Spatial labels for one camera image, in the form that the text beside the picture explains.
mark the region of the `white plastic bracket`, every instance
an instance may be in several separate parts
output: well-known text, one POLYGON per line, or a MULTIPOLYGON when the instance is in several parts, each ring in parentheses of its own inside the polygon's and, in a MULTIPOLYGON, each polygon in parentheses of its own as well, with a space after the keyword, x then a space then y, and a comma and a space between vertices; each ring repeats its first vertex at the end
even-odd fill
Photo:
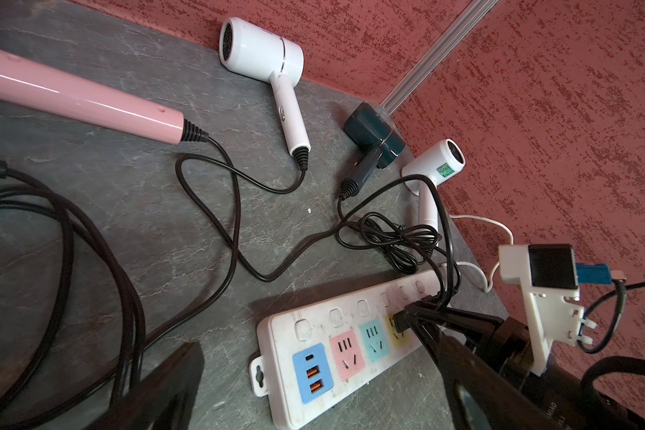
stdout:
POLYGON ((540 376, 545 371, 555 340, 569 345, 576 345, 577 340, 592 344, 590 337, 581 337, 578 332, 582 323, 589 328, 596 324, 583 319, 583 306, 565 300, 580 300, 580 289, 534 287, 528 245, 499 245, 499 274, 505 283, 521 286, 533 350, 532 373, 540 376))
POLYGON ((258 397, 267 396, 266 368, 263 356, 254 358, 248 366, 248 373, 251 376, 251 388, 253 394, 258 397))

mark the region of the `mounting hole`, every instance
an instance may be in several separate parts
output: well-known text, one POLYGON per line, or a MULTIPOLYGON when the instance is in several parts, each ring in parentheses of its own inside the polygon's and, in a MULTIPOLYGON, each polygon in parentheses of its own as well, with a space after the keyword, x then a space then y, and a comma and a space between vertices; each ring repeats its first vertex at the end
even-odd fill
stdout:
POLYGON ((263 371, 260 366, 256 366, 256 381, 258 381, 258 385, 263 388, 263 371))

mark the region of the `red textured wall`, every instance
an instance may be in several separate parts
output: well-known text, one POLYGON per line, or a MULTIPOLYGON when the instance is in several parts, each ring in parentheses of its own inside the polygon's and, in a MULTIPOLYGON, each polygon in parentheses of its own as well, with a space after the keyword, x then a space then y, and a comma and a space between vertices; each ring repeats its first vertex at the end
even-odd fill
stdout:
POLYGON ((72 0, 217 49, 225 18, 239 16, 297 42, 303 78, 381 102, 469 0, 72 0))
MULTIPOLYGON (((451 212, 502 221, 519 243, 572 243, 579 262, 645 280, 645 1, 500 0, 393 117, 416 155, 444 137, 465 152, 440 187, 451 212)), ((491 267, 506 236, 458 225, 491 267)), ((583 304, 609 289, 584 286, 583 304)), ((499 281, 497 292, 523 319, 519 290, 499 281)), ((605 351, 554 356, 577 376, 601 357, 645 358, 645 290, 629 293, 605 351)), ((645 417, 645 378, 603 388, 645 417)))

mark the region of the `blue outlet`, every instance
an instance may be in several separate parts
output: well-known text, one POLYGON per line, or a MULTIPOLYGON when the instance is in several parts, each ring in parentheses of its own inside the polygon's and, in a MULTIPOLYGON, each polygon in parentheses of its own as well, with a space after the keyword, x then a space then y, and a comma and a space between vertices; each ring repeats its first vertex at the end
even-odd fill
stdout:
POLYGON ((384 337, 384 330, 379 319, 374 319, 361 325, 361 338, 371 362, 389 354, 389 343, 384 337))
POLYGON ((293 355, 293 370, 296 373, 298 391, 304 405, 320 397, 334 386, 329 371, 325 347, 322 343, 293 355))

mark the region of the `black power cord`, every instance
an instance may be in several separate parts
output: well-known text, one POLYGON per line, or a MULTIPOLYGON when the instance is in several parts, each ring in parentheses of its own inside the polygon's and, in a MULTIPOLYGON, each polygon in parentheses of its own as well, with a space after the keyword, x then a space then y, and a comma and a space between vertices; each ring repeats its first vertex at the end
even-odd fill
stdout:
MULTIPOLYGON (((604 348, 609 345, 611 338, 613 337, 614 333, 618 330, 619 326, 619 321, 621 319, 621 315, 623 315, 624 309, 626 307, 626 293, 631 290, 636 290, 638 288, 645 288, 645 282, 640 282, 640 283, 634 283, 629 286, 626 285, 626 281, 622 279, 615 279, 613 280, 614 286, 616 289, 612 292, 608 292, 606 295, 598 298, 592 305, 590 305, 587 310, 585 311, 583 318, 588 319, 590 314, 592 314, 595 309, 607 300, 609 300, 612 297, 618 296, 616 299, 616 305, 614 306, 614 313, 611 317, 611 322, 610 322, 610 327, 605 336, 602 338, 602 340, 593 348, 588 348, 585 346, 585 344, 582 341, 578 341, 578 347, 583 351, 588 354, 597 354, 598 352, 602 351, 604 348)), ((585 327, 584 324, 580 325, 581 329, 578 332, 580 336, 583 335, 583 328, 585 327)))
POLYGON ((207 133, 203 132, 197 126, 191 124, 186 120, 184 123, 182 140, 209 142, 218 149, 225 160, 225 162, 221 162, 217 159, 206 156, 184 154, 177 160, 175 164, 175 170, 177 173, 177 178, 180 181, 180 185, 189 195, 189 197, 198 205, 198 207, 215 225, 216 229, 223 236, 227 245, 230 246, 230 249, 232 250, 232 256, 230 259, 230 267, 228 269, 227 275, 225 276, 225 279, 223 280, 220 287, 218 287, 217 290, 210 297, 208 297, 208 299, 206 299, 203 303, 174 316, 171 320, 165 322, 157 329, 152 331, 147 337, 145 335, 146 331, 143 309, 138 294, 134 290, 133 285, 126 275, 126 272, 124 272, 124 270, 112 255, 109 246, 104 241, 100 232, 93 225, 93 222, 88 219, 88 217, 86 217, 86 214, 84 214, 83 211, 81 211, 76 205, 69 202, 69 200, 64 199, 60 195, 52 193, 45 185, 35 180, 34 178, 27 176, 24 173, 8 169, 4 162, 0 162, 0 177, 13 177, 32 186, 32 188, 6 187, 1 189, 0 209, 34 212, 59 221, 62 225, 63 246, 65 248, 62 260, 62 273, 60 276, 60 289, 58 290, 58 296, 56 297, 56 305, 53 306, 51 321, 48 325, 48 328, 46 329, 40 345, 36 350, 36 353, 34 353, 34 356, 32 356, 32 359, 29 362, 29 365, 27 365, 25 371, 17 379, 17 382, 15 382, 8 389, 8 391, 0 397, 0 411, 7 407, 8 404, 12 400, 14 400, 14 398, 16 398, 16 396, 23 390, 28 380, 33 376, 37 368, 43 362, 45 354, 52 346, 55 333, 60 327, 62 317, 64 316, 64 307, 67 302, 69 286, 71 284, 71 271, 73 265, 73 233, 76 233, 89 246, 91 246, 108 265, 113 278, 115 279, 115 283, 118 286, 120 292, 120 300, 122 303, 122 340, 120 343, 120 355, 117 359, 117 365, 105 375, 98 378, 82 391, 78 392, 64 402, 61 402, 60 404, 48 409, 47 411, 44 411, 43 413, 29 419, 9 425, 0 425, 1 430, 31 429, 38 425, 49 422, 53 418, 60 416, 70 408, 76 406, 81 401, 88 398, 111 378, 114 378, 111 403, 118 400, 124 392, 124 385, 129 365, 130 385, 134 385, 140 379, 140 368, 143 351, 152 346, 169 331, 175 329, 176 327, 191 319, 193 316, 199 314, 200 312, 203 312, 209 306, 213 305, 215 301, 222 296, 222 294, 232 281, 234 272, 236 270, 237 261, 241 262, 247 269, 247 271, 253 274, 253 276, 255 276, 257 279, 260 279, 262 281, 273 281, 277 277, 279 277, 286 270, 286 268, 289 267, 293 263, 293 261, 298 258, 303 252, 305 252, 306 249, 308 249, 311 245, 315 244, 321 239, 334 235, 337 241, 347 248, 380 249, 381 252, 388 258, 390 263, 392 263, 393 266, 403 271, 404 273, 415 272, 415 270, 417 269, 417 262, 415 258, 413 258, 413 256, 411 256, 408 252, 400 250, 399 248, 397 248, 397 246, 413 248, 414 250, 416 250, 425 262, 430 263, 430 266, 438 276, 438 279, 440 281, 438 306, 440 307, 446 307, 452 295, 458 289, 461 282, 461 277, 453 257, 452 240, 447 222, 446 210, 444 209, 444 205, 439 199, 435 185, 432 183, 432 181, 430 181, 428 177, 412 175, 390 182, 389 184, 383 186, 380 190, 373 193, 366 200, 358 204, 346 215, 342 213, 341 204, 344 199, 341 195, 338 199, 337 204, 337 210, 341 221, 337 226, 325 232, 317 233, 308 237, 304 242, 299 244, 294 252, 288 258, 286 258, 286 260, 279 267, 277 267, 275 271, 270 274, 261 274, 260 272, 256 271, 249 264, 248 260, 246 260, 246 258, 241 254, 241 252, 239 252, 239 232, 241 228, 241 194, 239 192, 238 177, 241 176, 251 184, 258 186, 258 188, 261 188, 264 191, 268 191, 270 193, 291 193, 301 185, 305 177, 305 172, 308 169, 308 151, 304 148, 300 148, 294 151, 293 156, 297 162, 299 170, 301 171, 301 175, 299 179, 294 183, 294 185, 290 186, 289 188, 280 190, 262 184, 261 182, 253 179, 245 173, 235 169, 232 160, 230 159, 224 148, 220 145, 220 143, 216 142, 214 139, 209 137, 207 133), (226 168, 230 171, 232 176, 232 187, 234 188, 234 203, 236 207, 233 236, 228 235, 219 220, 215 218, 215 215, 198 198, 193 190, 191 190, 188 183, 184 179, 183 173, 181 171, 181 166, 188 159, 196 159, 204 162, 209 162, 211 164, 226 168), (433 198, 435 199, 435 203, 438 206, 441 223, 444 229, 446 250, 442 250, 441 248, 437 247, 439 240, 438 232, 435 231, 434 228, 429 226, 417 226, 405 229, 400 228, 377 212, 370 212, 361 217, 361 219, 358 221, 349 221, 349 218, 351 216, 361 210, 370 201, 377 198, 377 196, 383 194, 390 188, 393 188, 394 186, 402 184, 409 180, 421 180, 425 182, 430 189, 430 193, 433 194, 433 198), (36 195, 39 197, 44 197, 51 202, 53 208, 49 209, 37 204, 9 199, 9 197, 15 197, 18 195, 36 195), (69 215, 67 213, 68 211, 71 212, 82 225, 78 224, 75 221, 72 221, 69 218, 69 215), (380 219, 381 221, 386 223, 391 228, 391 231, 383 231, 383 229, 379 227, 379 224, 372 218, 380 219), (344 242, 339 237, 339 232, 344 227, 351 228, 352 230, 358 232, 361 238, 365 240, 367 244, 352 245, 344 242), (447 258, 448 267, 454 267, 457 274, 456 283, 454 283, 453 279, 454 271, 447 271, 447 282, 445 284, 437 264, 432 262, 432 260, 430 259, 430 255, 433 250, 438 250, 438 252, 444 254, 447 258))
POLYGON ((108 266, 118 287, 122 307, 122 337, 120 354, 117 365, 112 371, 114 377, 111 403, 118 400, 124 392, 127 374, 130 366, 130 385, 140 381, 142 365, 142 352, 145 340, 145 320, 143 308, 139 297, 134 290, 126 272, 115 259, 112 251, 86 214, 64 197, 53 193, 42 182, 26 175, 25 173, 7 168, 6 163, 0 162, 0 178, 12 177, 30 186, 8 186, 0 189, 0 209, 16 209, 44 213, 44 215, 60 222, 62 227, 63 258, 60 272, 60 287, 56 295, 55 304, 48 326, 43 337, 32 355, 26 368, 17 377, 17 380, 0 397, 0 412, 14 400, 24 389, 30 378, 43 362, 49 349, 52 347, 55 335, 60 328, 64 309, 67 303, 69 288, 71 286, 71 273, 73 268, 73 232, 85 237, 86 242, 101 256, 108 266), (37 196, 47 199, 53 209, 44 208, 37 204, 10 200, 10 197, 37 196), (70 212, 82 225, 69 217, 70 212))
MULTIPOLYGON (((232 184, 233 184, 235 193, 237 193, 239 190, 239 185, 238 183, 235 182, 236 176, 241 176, 244 179, 247 179, 253 185, 258 186, 258 188, 263 189, 264 191, 268 191, 274 194, 275 193, 288 194, 296 190, 298 186, 301 184, 301 182, 303 181, 303 176, 305 175, 305 170, 301 169, 302 173, 299 178, 299 181, 297 181, 293 186, 286 188, 284 190, 276 190, 267 185, 261 184, 260 182, 249 177, 248 175, 235 169, 232 163, 232 160, 229 158, 229 155, 224 150, 224 148, 220 145, 219 142, 217 142, 215 139, 208 136, 207 133, 201 131, 201 132, 196 132, 195 135, 197 136, 198 139, 202 140, 203 142, 211 143, 213 146, 215 146, 215 148, 217 148, 217 150, 220 152, 220 154, 223 156, 226 162, 223 163, 217 159, 201 156, 198 154, 183 154, 182 156, 179 157, 179 159, 177 159, 175 163, 175 173, 177 174, 177 179, 180 181, 181 187, 184 189, 184 191, 189 196, 189 198, 194 203, 196 203, 198 208, 207 216, 207 218, 210 220, 213 226, 218 230, 220 235, 225 240, 225 243, 231 247, 232 238, 229 236, 229 233, 227 232, 227 230, 224 228, 222 223, 215 217, 215 214, 213 214, 212 211, 209 210, 207 205, 196 195, 196 193, 191 189, 191 187, 187 183, 186 178, 184 177, 184 174, 182 171, 183 163, 189 159, 196 159, 200 161, 209 162, 211 164, 215 164, 221 167, 225 167, 232 173, 232 184)), ((280 277, 284 273, 284 271, 286 271, 287 268, 289 268, 289 266, 291 266, 293 262, 299 256, 301 256, 301 254, 304 253, 311 245, 315 244, 316 242, 322 239, 325 239, 327 237, 334 235, 337 241, 347 248, 351 248, 351 249, 379 248, 381 252, 387 257, 387 260, 397 270, 407 274, 415 273, 417 270, 417 262, 415 258, 407 251, 397 248, 397 246, 404 246, 406 248, 415 249, 419 254, 421 254, 424 261, 429 262, 430 265, 433 267, 433 270, 435 271, 435 273, 437 273, 438 278, 440 280, 441 291, 442 291, 441 300, 445 300, 444 306, 446 306, 446 304, 448 303, 448 300, 451 299, 451 296, 453 295, 454 291, 457 290, 459 287, 459 284, 461 281, 460 273, 458 270, 456 270, 457 283, 454 284, 453 280, 451 279, 451 277, 453 276, 453 273, 449 273, 449 271, 447 271, 448 272, 447 284, 449 286, 454 286, 454 287, 445 288, 444 280, 442 279, 441 272, 439 271, 437 264, 434 262, 431 262, 430 254, 432 253, 433 249, 438 249, 439 252, 447 256, 448 265, 452 267, 456 267, 456 264, 454 263, 454 259, 453 259, 453 252, 451 252, 452 241, 451 241, 450 233, 447 231, 448 225, 445 225, 444 222, 442 223, 443 227, 446 230, 445 242, 447 243, 448 250, 441 250, 437 247, 437 243, 440 236, 438 235, 438 232, 430 226, 415 226, 407 229, 401 229, 398 226, 396 226, 394 223, 391 223, 382 214, 379 214, 377 212, 370 212, 369 214, 366 214, 363 218, 361 218, 361 220, 359 221, 348 221, 348 219, 353 214, 361 210, 370 201, 377 198, 377 196, 383 194, 384 192, 386 192, 387 190, 389 190, 390 188, 393 188, 398 184, 402 184, 410 180, 423 180, 424 182, 431 184, 432 189, 434 190, 433 197, 436 198, 436 202, 438 201, 439 196, 437 194, 437 190, 435 189, 435 185, 432 184, 432 182, 430 181, 430 179, 428 179, 428 177, 420 176, 420 175, 403 177, 393 182, 390 182, 386 186, 382 187, 380 190, 376 191, 370 197, 368 197, 364 202, 357 205, 354 209, 352 209, 351 212, 349 212, 346 215, 344 215, 341 210, 341 203, 344 200, 343 196, 341 195, 338 199, 338 214, 340 216, 341 222, 335 227, 327 231, 316 233, 306 238, 294 249, 294 251, 274 271, 267 274, 261 273, 256 268, 254 268, 251 263, 249 263, 249 261, 246 259, 246 257, 244 257, 241 251, 238 251, 239 262, 244 267, 244 269, 246 269, 256 279, 261 280, 263 282, 272 282, 276 280, 278 277, 280 277), (379 225, 371 219, 371 217, 375 217, 383 220, 388 226, 390 226, 392 231, 391 232, 383 231, 379 227, 379 225), (359 232, 361 237, 363 238, 363 240, 365 240, 367 244, 351 245, 344 242, 339 237, 339 233, 341 229, 344 227, 349 227, 352 230, 359 232)), ((441 203, 441 201, 439 201, 438 203, 438 210, 439 209, 441 209, 441 211, 444 213, 444 216, 446 219, 446 210, 444 210, 444 205, 441 203)))
POLYGON ((606 402, 600 399, 600 396, 593 386, 593 382, 606 374, 610 373, 623 373, 645 376, 645 360, 633 357, 606 357, 593 364, 580 380, 580 390, 582 398, 585 399, 587 410, 590 411, 598 423, 603 425, 603 428, 613 429, 616 428, 616 423, 613 421, 614 413, 607 409, 606 402))

